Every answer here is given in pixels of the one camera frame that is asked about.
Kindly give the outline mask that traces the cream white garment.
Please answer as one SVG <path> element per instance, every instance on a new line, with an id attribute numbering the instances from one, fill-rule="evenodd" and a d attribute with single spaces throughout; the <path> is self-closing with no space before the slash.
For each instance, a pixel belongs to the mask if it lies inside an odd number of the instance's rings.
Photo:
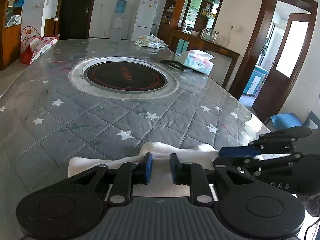
<path id="1" fill-rule="evenodd" d="M 150 152 L 152 154 L 151 180 L 147 185 L 133 187 L 133 195 L 137 197 L 187 197 L 190 188 L 187 185 L 174 185 L 170 169 L 170 155 L 176 153 L 181 162 L 193 162 L 211 170 L 212 162 L 218 157 L 218 151 L 209 144 L 200 144 L 189 149 L 175 148 L 162 142 L 144 143 L 137 156 L 118 160 L 88 159 L 74 157 L 69 160 L 68 176 L 72 177 L 99 164 L 106 164 L 110 169 L 120 168 L 121 164 L 141 161 Z"/>

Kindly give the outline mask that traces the round induction cooktop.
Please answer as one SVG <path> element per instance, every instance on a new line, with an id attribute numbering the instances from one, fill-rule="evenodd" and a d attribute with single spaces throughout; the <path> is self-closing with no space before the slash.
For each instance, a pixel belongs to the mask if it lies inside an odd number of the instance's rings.
<path id="1" fill-rule="evenodd" d="M 107 99 L 164 98 L 179 89 L 179 81 L 154 61 L 132 57 L 93 57 L 69 72 L 70 83 L 81 92 Z"/>

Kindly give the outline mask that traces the tissue pack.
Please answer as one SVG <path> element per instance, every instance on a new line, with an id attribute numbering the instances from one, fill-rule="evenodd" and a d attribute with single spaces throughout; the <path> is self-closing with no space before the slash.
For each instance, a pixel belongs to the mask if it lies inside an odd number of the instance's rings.
<path id="1" fill-rule="evenodd" d="M 182 51 L 182 63 L 184 66 L 189 67 L 202 74 L 209 75 L 213 69 L 213 59 L 215 57 L 207 52 L 201 50 Z"/>

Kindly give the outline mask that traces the brown door with window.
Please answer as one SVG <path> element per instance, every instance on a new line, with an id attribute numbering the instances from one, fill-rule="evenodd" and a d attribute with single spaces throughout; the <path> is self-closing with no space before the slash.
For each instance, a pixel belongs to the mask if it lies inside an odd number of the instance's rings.
<path id="1" fill-rule="evenodd" d="M 260 121 L 277 114 L 286 101 L 308 52 L 311 14 L 290 14 L 276 58 L 252 108 Z"/>

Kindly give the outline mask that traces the crumpled patterned cloth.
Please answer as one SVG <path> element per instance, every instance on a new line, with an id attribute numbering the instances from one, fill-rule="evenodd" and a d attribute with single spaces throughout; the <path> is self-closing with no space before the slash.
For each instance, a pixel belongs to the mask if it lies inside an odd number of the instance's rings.
<path id="1" fill-rule="evenodd" d="M 135 41 L 135 45 L 154 49 L 168 49 L 168 45 L 154 35 L 139 36 L 137 41 Z"/>

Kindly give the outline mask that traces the water dispenser with blue bottle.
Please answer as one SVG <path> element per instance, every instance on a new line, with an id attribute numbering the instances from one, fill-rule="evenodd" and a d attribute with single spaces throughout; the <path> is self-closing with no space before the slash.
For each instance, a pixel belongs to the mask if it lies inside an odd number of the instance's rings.
<path id="1" fill-rule="evenodd" d="M 118 0 L 116 4 L 110 29 L 110 39 L 114 43 L 118 43 L 121 40 L 126 3 L 126 0 Z"/>

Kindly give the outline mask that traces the wooden sideboard shelf unit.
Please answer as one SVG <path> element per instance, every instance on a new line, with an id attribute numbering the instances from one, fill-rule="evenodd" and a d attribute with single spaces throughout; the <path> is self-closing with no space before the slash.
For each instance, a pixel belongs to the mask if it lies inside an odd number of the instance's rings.
<path id="1" fill-rule="evenodd" d="M 177 52 L 200 49 L 230 59 L 222 70 L 221 86 L 226 88 L 239 53 L 218 44 L 215 29 L 223 0 L 166 0 L 157 37 Z"/>

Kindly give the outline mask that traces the polka dot play tent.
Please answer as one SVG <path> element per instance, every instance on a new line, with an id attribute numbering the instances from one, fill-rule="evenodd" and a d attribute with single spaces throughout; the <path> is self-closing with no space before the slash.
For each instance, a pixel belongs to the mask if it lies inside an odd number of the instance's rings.
<path id="1" fill-rule="evenodd" d="M 21 32 L 20 62 L 27 65 L 33 63 L 58 40 L 55 36 L 42 37 L 32 26 L 25 27 Z"/>

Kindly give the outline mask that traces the white refrigerator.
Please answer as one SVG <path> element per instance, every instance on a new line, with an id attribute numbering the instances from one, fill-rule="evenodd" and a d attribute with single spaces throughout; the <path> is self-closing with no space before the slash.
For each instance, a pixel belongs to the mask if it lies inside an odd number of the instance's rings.
<path id="1" fill-rule="evenodd" d="M 158 1 L 139 0 L 133 12 L 131 29 L 128 33 L 130 41 L 137 41 L 140 36 L 149 36 L 156 16 Z"/>

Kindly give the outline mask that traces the dark wooden door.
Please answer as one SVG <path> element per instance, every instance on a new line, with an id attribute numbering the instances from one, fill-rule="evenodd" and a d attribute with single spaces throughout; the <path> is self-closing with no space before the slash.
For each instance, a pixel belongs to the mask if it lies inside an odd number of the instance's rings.
<path id="1" fill-rule="evenodd" d="M 94 0 L 59 0 L 57 17 L 61 40 L 88 38 Z"/>

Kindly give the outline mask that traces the wooden shelf cabinet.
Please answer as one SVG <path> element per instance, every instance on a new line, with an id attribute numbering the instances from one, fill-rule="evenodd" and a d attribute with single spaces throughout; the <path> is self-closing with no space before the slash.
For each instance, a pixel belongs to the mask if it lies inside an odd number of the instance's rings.
<path id="1" fill-rule="evenodd" d="M 20 57 L 24 0 L 1 0 L 1 70 Z"/>

